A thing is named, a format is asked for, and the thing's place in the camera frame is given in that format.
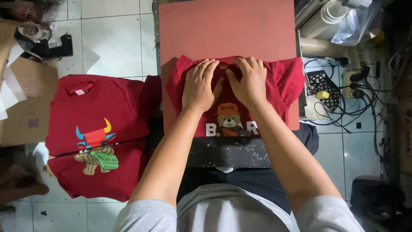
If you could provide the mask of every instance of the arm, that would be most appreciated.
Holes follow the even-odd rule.
[[[222,80],[213,92],[211,89],[213,71],[218,64],[219,61],[206,59],[187,73],[183,110],[154,151],[128,204],[158,199],[176,209],[176,197],[197,124],[222,92]]]
[[[322,166],[267,102],[266,68],[263,62],[253,57],[238,58],[234,62],[241,69],[243,77],[239,81],[230,69],[227,70],[233,93],[252,113],[272,168],[285,189],[294,214],[316,196],[342,199]]]

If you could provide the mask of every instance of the bear graphic print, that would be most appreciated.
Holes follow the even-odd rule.
[[[216,136],[250,136],[250,131],[244,130],[240,124],[240,115],[237,105],[233,103],[223,103],[218,106],[219,128]]]

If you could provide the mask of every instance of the person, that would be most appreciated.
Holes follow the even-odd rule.
[[[238,80],[228,69],[230,85],[256,121],[273,168],[257,177],[265,179],[269,172],[276,177],[267,181],[266,197],[228,183],[201,185],[178,197],[184,188],[182,178],[196,175],[185,171],[185,166],[199,119],[222,91],[222,78],[211,89],[219,61],[206,59],[187,73],[183,110],[154,151],[127,206],[120,211],[114,231],[283,232],[292,228],[288,207],[302,232],[363,231],[322,166],[266,100],[263,62],[249,57],[236,58],[234,63],[243,77]],[[273,200],[271,196],[280,192],[285,195],[283,202],[281,198]]]

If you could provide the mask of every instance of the gray t-shirt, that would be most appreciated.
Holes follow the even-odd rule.
[[[363,232],[346,202],[318,196],[296,215],[301,232]],[[176,210],[160,200],[123,208],[115,232],[289,232],[290,216],[273,202],[230,184],[203,185],[186,194]]]

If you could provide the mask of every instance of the yellow sponge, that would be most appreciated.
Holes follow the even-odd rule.
[[[326,99],[326,98],[328,98],[328,97],[329,97],[329,93],[326,92],[326,91],[320,91],[320,92],[317,92],[317,93],[316,93],[316,98]]]

